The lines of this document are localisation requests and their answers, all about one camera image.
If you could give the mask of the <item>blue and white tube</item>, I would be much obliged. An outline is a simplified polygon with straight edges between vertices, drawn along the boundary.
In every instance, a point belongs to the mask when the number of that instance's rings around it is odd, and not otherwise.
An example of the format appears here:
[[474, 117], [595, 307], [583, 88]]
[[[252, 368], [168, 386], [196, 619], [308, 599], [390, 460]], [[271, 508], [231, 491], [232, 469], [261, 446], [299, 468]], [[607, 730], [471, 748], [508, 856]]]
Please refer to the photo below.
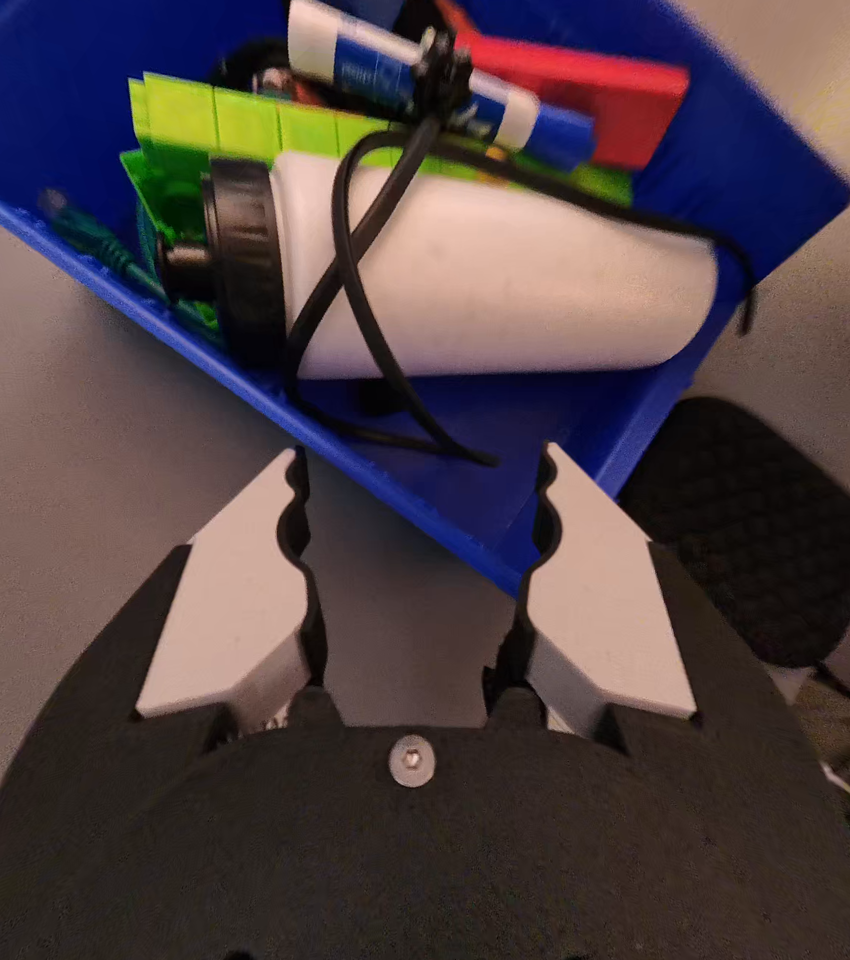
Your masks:
[[287, 57], [293, 72], [401, 118], [436, 115], [455, 134], [563, 173], [590, 162], [597, 146], [591, 117], [475, 69], [467, 49], [433, 28], [414, 43], [333, 6], [294, 1]]

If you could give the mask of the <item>dark green plastic plate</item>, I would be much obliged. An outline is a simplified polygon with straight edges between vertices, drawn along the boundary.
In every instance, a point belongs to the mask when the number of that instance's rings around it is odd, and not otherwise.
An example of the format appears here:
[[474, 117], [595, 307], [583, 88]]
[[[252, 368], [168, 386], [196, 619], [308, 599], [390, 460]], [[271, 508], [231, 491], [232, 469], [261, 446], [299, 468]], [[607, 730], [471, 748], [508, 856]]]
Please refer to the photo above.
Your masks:
[[[277, 142], [269, 150], [239, 149], [216, 151], [216, 155], [239, 160], [266, 162], [269, 170], [283, 147]], [[367, 156], [362, 166], [380, 167], [391, 171], [395, 167], [402, 148], [379, 148]], [[156, 244], [159, 235], [169, 243], [175, 241], [196, 242], [205, 239], [203, 197], [201, 180], [207, 173], [209, 157], [190, 153], [172, 144], [146, 141], [139, 150], [130, 150], [120, 155], [120, 162], [138, 195], [138, 234], [140, 247], [147, 268], [157, 278]], [[574, 186], [579, 192], [620, 207], [630, 208], [634, 202], [633, 177], [629, 173], [613, 171], [594, 164], [580, 165], [572, 174], [559, 174], [540, 163], [519, 157], [517, 165], [541, 172], [553, 180]], [[421, 173], [432, 173], [463, 181], [485, 180], [491, 177], [461, 164], [451, 163], [429, 156], [423, 161]], [[226, 344], [220, 330], [214, 304], [205, 301], [183, 299], [175, 307], [183, 326], [194, 328], [220, 350]]]

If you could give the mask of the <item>red box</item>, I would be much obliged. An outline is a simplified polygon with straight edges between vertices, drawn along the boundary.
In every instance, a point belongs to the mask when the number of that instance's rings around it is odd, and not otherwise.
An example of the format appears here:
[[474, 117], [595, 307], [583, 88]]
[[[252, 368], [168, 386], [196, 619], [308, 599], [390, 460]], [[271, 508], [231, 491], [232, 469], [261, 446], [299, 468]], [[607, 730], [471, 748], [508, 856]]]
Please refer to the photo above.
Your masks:
[[591, 117], [591, 162], [598, 166], [644, 170], [690, 87], [682, 66], [483, 35], [460, 4], [436, 6], [455, 31], [456, 47], [468, 50], [479, 71], [530, 91], [544, 104]]

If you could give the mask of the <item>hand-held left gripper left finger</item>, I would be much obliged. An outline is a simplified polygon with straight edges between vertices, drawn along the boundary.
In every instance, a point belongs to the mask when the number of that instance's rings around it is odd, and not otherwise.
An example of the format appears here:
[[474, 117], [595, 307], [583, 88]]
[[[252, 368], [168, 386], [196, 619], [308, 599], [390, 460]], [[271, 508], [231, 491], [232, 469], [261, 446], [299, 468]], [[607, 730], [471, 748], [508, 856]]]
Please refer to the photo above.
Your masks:
[[239, 732], [275, 726], [321, 687], [327, 639], [309, 545], [304, 451], [282, 451], [190, 540], [135, 705], [157, 718], [221, 705]]

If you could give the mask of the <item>lime green ridged plate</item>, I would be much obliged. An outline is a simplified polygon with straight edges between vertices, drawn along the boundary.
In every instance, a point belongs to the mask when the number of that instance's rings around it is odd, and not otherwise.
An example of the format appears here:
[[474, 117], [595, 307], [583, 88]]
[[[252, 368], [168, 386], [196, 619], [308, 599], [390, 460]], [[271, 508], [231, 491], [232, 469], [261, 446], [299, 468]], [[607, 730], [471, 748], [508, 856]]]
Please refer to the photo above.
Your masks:
[[143, 162], [190, 179], [212, 157], [272, 163], [287, 151], [339, 160], [387, 121], [157, 74], [128, 83]]

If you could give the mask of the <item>blue plastic bin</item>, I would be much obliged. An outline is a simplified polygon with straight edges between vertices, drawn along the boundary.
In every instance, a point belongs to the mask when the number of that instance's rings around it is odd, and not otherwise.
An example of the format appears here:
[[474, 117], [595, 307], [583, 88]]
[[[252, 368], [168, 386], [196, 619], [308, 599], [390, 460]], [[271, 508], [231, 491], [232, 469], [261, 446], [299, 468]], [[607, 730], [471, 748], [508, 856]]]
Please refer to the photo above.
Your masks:
[[[461, 2], [487, 35], [685, 66], [691, 88], [647, 169], [640, 210], [732, 237], [767, 278], [850, 206], [850, 180], [786, 121], [722, 48], [670, 2]], [[495, 468], [341, 439], [289, 406], [269, 374], [246, 373], [39, 220], [58, 187], [121, 237], [135, 199], [129, 78], [202, 78], [255, 36], [276, 36], [281, 2], [0, 2], [0, 224], [286, 429], [456, 557], [516, 594], [532, 563], [539, 456], [557, 442], [619, 494], [695, 372], [730, 324], [743, 277], [719, 254], [715, 304], [667, 363], [617, 373], [445, 378], [424, 398]]]

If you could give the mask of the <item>black office chair seat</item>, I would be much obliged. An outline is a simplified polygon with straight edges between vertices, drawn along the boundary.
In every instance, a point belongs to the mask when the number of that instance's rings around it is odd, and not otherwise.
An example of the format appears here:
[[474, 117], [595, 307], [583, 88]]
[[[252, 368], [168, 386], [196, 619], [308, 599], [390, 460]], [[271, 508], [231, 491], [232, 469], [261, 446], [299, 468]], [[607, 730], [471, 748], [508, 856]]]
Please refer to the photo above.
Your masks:
[[679, 402], [619, 494], [760, 660], [814, 667], [850, 626], [850, 494], [731, 402]]

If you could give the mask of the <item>white bottle with black cap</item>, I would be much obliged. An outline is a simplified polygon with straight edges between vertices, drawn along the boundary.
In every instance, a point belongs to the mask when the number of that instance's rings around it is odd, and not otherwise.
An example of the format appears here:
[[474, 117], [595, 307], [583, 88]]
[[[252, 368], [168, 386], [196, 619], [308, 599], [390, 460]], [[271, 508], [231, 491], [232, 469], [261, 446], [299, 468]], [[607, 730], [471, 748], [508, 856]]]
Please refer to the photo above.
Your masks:
[[[170, 299], [210, 303], [230, 354], [279, 370], [335, 256], [335, 160], [215, 158], [206, 241], [156, 245]], [[417, 174], [359, 275], [407, 378], [641, 369], [698, 334], [718, 264], [706, 241], [612, 222], [538, 193]]]

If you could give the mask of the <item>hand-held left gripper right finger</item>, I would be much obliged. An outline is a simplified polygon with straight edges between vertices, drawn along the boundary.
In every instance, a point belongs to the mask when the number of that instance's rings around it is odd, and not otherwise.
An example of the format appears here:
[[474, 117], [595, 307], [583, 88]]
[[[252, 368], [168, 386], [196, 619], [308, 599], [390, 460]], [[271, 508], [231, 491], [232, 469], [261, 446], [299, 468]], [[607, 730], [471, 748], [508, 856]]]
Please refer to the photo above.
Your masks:
[[554, 730], [582, 738], [611, 707], [689, 721], [698, 706], [649, 536], [554, 441], [543, 446], [535, 495], [538, 556], [484, 671], [487, 711], [525, 688]]

